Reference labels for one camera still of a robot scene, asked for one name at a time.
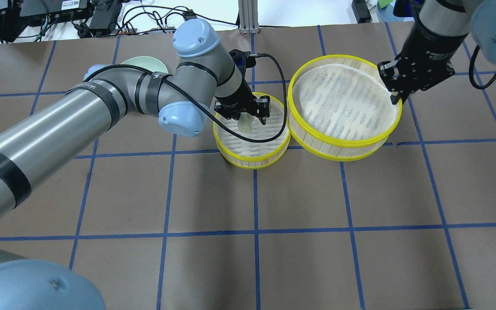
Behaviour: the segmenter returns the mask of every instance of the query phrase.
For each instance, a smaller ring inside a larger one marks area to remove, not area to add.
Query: yellow rim
[[[254,92],[253,93],[254,95],[256,96],[269,96],[272,100],[275,100],[276,102],[279,102],[279,104],[281,104],[281,106],[283,106],[284,108],[284,104],[278,100],[277,98],[271,96],[271,95],[268,95],[268,94],[264,94],[264,93],[258,93],[258,92]],[[215,117],[217,118],[219,116],[219,113],[216,113],[215,114]],[[250,162],[254,162],[254,161],[264,161],[265,159],[269,159],[275,155],[277,155],[278,153],[280,153],[281,149],[284,148],[285,145],[288,144],[288,142],[290,141],[290,129],[289,127],[285,127],[284,128],[285,130],[288,129],[288,134],[287,134],[287,137],[286,139],[284,139],[283,143],[281,143],[281,145],[279,145],[279,147],[274,150],[273,152],[267,154],[267,155],[262,155],[262,156],[258,156],[258,157],[246,157],[246,156],[242,156],[242,155],[238,155],[236,153],[233,153],[230,149],[227,149],[222,143],[221,141],[219,140],[218,136],[217,136],[217,126],[215,125],[215,123],[213,123],[213,132],[214,132],[214,138],[215,138],[215,143],[217,143],[217,146],[223,150],[223,152],[225,152],[227,155],[233,157],[233,158],[236,158],[240,161],[250,161]],[[238,167],[244,167],[244,166],[240,166],[240,165],[237,165],[235,163],[232,163],[233,165],[236,165]]]
[[[294,130],[292,130],[292,128],[290,128],[290,124],[288,124],[288,127],[290,129],[290,133],[291,133],[292,137],[294,138],[294,140],[296,140],[301,145],[301,147],[303,147],[304,149],[306,149],[307,151],[309,151],[309,153],[312,153],[313,155],[317,155],[319,157],[322,157],[324,159],[328,159],[331,161],[358,161],[360,159],[364,159],[365,157],[369,157],[370,155],[374,154],[374,152],[378,151],[378,149],[380,147],[382,147],[382,145],[380,145],[379,147],[376,147],[376,149],[374,149],[374,150],[372,150],[366,154],[359,155],[356,157],[332,156],[332,155],[328,155],[325,153],[321,153],[321,152],[313,149],[311,146],[309,146],[307,143],[305,143],[300,137],[297,136],[296,132]]]
[[[274,161],[270,162],[270,163],[267,163],[265,165],[261,165],[261,166],[258,166],[258,167],[247,167],[247,166],[243,166],[243,165],[239,165],[238,163],[235,163],[234,161],[230,161],[227,157],[223,156],[223,153],[221,153],[222,157],[228,161],[229,163],[231,163],[232,165],[234,166],[237,166],[237,167],[241,167],[242,169],[249,169],[249,170],[256,170],[256,169],[263,169],[264,167],[269,167],[270,165],[273,165],[274,163],[276,163],[279,159],[281,159],[282,155],[284,155],[284,153],[286,153],[286,148],[283,148],[283,151],[282,151],[282,154],[280,156],[278,156],[276,159],[274,159]]]
[[[372,145],[374,143],[377,143],[380,140],[385,139],[387,136],[389,136],[391,134],[391,132],[395,129],[395,127],[397,126],[397,124],[399,123],[399,121],[401,119],[401,110],[402,110],[401,109],[402,108],[401,100],[399,100],[398,104],[396,105],[397,118],[395,119],[394,123],[385,132],[381,133],[380,135],[378,135],[376,137],[372,137],[372,138],[368,138],[368,139],[364,139],[364,140],[356,140],[356,141],[350,141],[350,140],[344,140],[344,139],[337,139],[337,138],[329,137],[329,136],[323,134],[322,132],[315,130],[301,117],[298,110],[296,110],[296,106],[294,104],[294,97],[292,96],[292,89],[294,87],[296,80],[299,78],[299,74],[301,73],[301,71],[303,71],[305,68],[312,65],[313,63],[316,63],[317,61],[321,61],[323,59],[330,59],[330,58],[354,59],[354,60],[366,63],[367,65],[371,65],[372,67],[374,67],[378,70],[378,67],[376,67],[376,65],[374,65],[374,63],[371,63],[370,61],[366,61],[365,59],[351,56],[351,55],[326,55],[326,56],[321,56],[319,58],[315,58],[315,59],[305,63],[305,65],[302,65],[302,67],[296,71],[296,73],[292,77],[290,85],[288,86],[288,102],[287,102],[287,104],[288,104],[288,109],[290,110],[295,121],[300,125],[300,127],[303,130],[305,130],[307,133],[309,133],[310,135],[315,137],[315,139],[318,139],[319,141],[322,141],[324,143],[328,143],[328,144],[333,145],[333,146],[353,147],[353,148],[365,147],[365,146]]]

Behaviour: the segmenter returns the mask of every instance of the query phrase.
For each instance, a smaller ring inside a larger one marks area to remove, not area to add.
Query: electronic device
[[[88,19],[93,15],[89,0],[23,0],[20,17],[30,27],[42,26],[55,21]]]
[[[94,37],[108,35],[118,25],[118,15],[122,10],[121,0],[99,0],[95,4],[89,31]]]

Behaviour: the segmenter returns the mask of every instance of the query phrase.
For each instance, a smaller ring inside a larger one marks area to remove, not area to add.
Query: green object
[[[392,3],[394,0],[378,0],[378,6],[383,9],[385,8],[388,4]]]

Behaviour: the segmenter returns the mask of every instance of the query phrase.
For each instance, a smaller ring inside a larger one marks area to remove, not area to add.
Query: metal post
[[[257,0],[239,0],[240,34],[260,33],[257,22]]]

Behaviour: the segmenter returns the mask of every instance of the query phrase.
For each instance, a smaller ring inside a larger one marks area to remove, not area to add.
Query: large round container
[[[269,96],[263,93],[254,93],[255,96]],[[261,125],[257,118],[252,122],[252,132],[244,133],[238,129],[237,121],[223,118],[220,114],[215,117],[226,125],[229,129],[244,137],[250,139],[267,139],[271,138],[279,132],[284,120],[284,105],[274,98],[270,97],[270,117],[267,119],[266,125]],[[268,143],[249,143],[238,139],[230,133],[223,130],[221,127],[213,124],[213,132],[215,143],[221,155],[230,163],[244,169],[260,169],[268,167],[279,160],[285,153],[288,142],[290,141],[290,133],[286,127],[276,140]]]
[[[313,59],[288,87],[291,135],[311,153],[355,161],[376,152],[401,118],[401,101],[378,76],[376,65],[350,55]]]

